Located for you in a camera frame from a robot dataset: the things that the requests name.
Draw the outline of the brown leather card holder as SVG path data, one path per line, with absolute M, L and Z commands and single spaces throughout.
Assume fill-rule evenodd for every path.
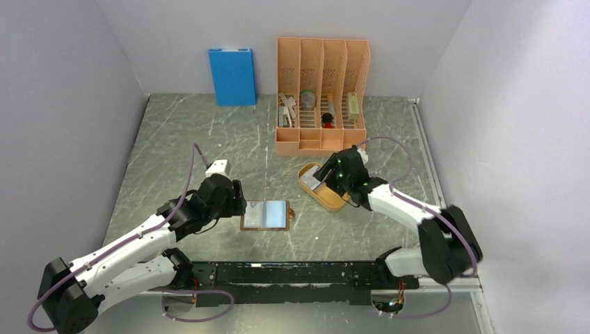
M 288 230 L 290 221 L 295 217 L 294 210 L 288 200 L 253 200 L 262 201 L 265 204 L 264 226 L 258 229 L 245 229 L 243 227 L 244 215 L 241 216 L 240 229 L 242 231 L 281 231 Z

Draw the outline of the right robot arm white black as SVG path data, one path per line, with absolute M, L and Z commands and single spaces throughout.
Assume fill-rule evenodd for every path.
M 388 216 L 417 235 L 417 248 L 398 248 L 380 256 L 377 283 L 391 288 L 404 276 L 426 276 L 445 285 L 466 273 L 476 275 L 483 253 L 463 211 L 454 205 L 428 205 L 400 192 L 387 180 L 371 176 L 366 162 L 365 151 L 352 146 L 299 179 L 313 192 L 348 195 L 354 207 Z

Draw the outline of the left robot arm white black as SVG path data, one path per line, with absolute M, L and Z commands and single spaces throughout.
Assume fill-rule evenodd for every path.
M 192 261 L 176 247 L 221 218 L 242 216 L 246 201 L 239 180 L 214 173 L 196 190 L 169 200 L 137 228 L 76 260 L 58 257 L 45 266 L 38 300 L 57 333 L 80 333 L 111 306 L 151 289 L 184 289 L 196 282 Z

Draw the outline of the silver VIP credit card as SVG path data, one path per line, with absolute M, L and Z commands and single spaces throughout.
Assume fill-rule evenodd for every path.
M 243 227 L 258 229 L 264 226 L 265 204 L 262 201 L 248 201 L 244 213 Z

